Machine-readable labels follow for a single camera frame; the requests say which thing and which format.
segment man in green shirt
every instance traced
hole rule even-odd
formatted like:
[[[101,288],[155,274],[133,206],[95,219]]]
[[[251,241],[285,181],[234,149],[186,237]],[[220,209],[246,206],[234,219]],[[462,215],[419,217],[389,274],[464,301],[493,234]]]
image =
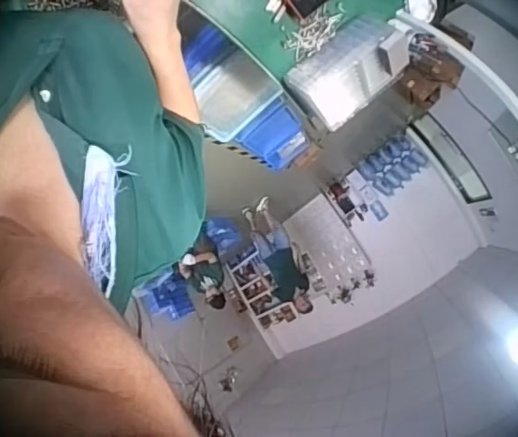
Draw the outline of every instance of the man in green shirt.
[[[215,253],[188,253],[178,263],[178,269],[192,289],[206,297],[210,307],[222,310],[226,306],[226,298],[220,291],[224,283],[224,270]]]
[[[123,4],[0,13],[0,435],[198,435],[120,314],[199,233],[203,130],[179,1]]]
[[[250,237],[259,252],[260,258],[269,268],[278,287],[273,296],[281,302],[293,302],[301,314],[313,311],[313,304],[307,296],[310,281],[293,258],[293,248],[289,234],[269,213],[269,198],[263,198],[257,206],[257,214],[265,218],[270,228],[271,239],[259,231],[255,216],[250,208],[242,211],[250,224]]]

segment cable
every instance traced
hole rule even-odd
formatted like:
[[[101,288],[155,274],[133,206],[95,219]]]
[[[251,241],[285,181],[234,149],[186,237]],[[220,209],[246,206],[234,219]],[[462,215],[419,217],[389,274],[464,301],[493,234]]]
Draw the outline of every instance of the cable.
[[[487,114],[485,114],[477,105],[475,105],[470,98],[467,97],[467,95],[462,91],[462,89],[457,86],[457,91],[459,91],[459,94],[461,95],[461,97],[467,102],[467,104],[472,107],[475,111],[477,111],[481,117],[483,117],[487,123],[489,123],[491,125],[491,127],[495,130],[495,132],[497,132],[500,137],[502,137],[505,142],[507,143],[507,146],[511,146],[512,145],[512,141],[502,132],[502,130],[500,128],[498,128],[495,123],[493,123],[491,121],[491,119],[489,117],[487,117]],[[515,161],[515,163],[518,165],[518,159],[516,157],[513,157],[513,160]]]

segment desk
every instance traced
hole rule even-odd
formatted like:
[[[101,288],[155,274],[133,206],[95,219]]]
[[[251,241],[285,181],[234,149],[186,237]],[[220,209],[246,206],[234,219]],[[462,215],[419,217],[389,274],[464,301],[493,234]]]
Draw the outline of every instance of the desk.
[[[273,23],[273,15],[265,10],[267,0],[187,0],[187,3],[220,28],[275,80],[280,82],[295,65],[295,53],[285,50],[282,43],[287,40],[286,33],[297,30],[299,25],[288,15]],[[338,11],[338,3],[328,2],[328,10]],[[345,10],[344,22],[362,14],[388,21],[402,8],[403,0],[344,0],[341,5]]]

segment green polo shirt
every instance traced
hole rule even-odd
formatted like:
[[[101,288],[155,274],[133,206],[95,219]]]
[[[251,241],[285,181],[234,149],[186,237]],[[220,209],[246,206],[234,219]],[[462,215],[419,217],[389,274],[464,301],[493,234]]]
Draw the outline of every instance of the green polo shirt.
[[[188,278],[188,283],[198,293],[206,293],[203,284],[213,283],[214,287],[220,288],[224,283],[224,270],[219,261],[212,264],[207,261],[199,262],[190,268],[192,274]]]
[[[305,291],[310,289],[309,278],[295,265],[292,248],[277,250],[264,259],[264,262],[278,285],[273,291],[273,296],[279,298],[281,302],[293,301],[296,289]]]
[[[118,173],[110,297],[123,313],[132,289],[174,263],[199,233],[203,130],[164,110],[137,40],[108,13],[1,13],[0,127],[27,94],[79,201],[89,146],[115,160],[131,150]]]

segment sneaker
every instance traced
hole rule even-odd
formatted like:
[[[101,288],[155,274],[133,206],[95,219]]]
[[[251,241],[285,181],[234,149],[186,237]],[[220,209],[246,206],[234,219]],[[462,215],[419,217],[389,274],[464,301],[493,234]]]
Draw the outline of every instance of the sneaker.
[[[248,220],[248,221],[252,221],[254,218],[252,217],[252,209],[250,208],[244,208],[242,210],[242,216]]]
[[[269,197],[265,196],[259,202],[257,206],[257,213],[261,214],[269,209]]]

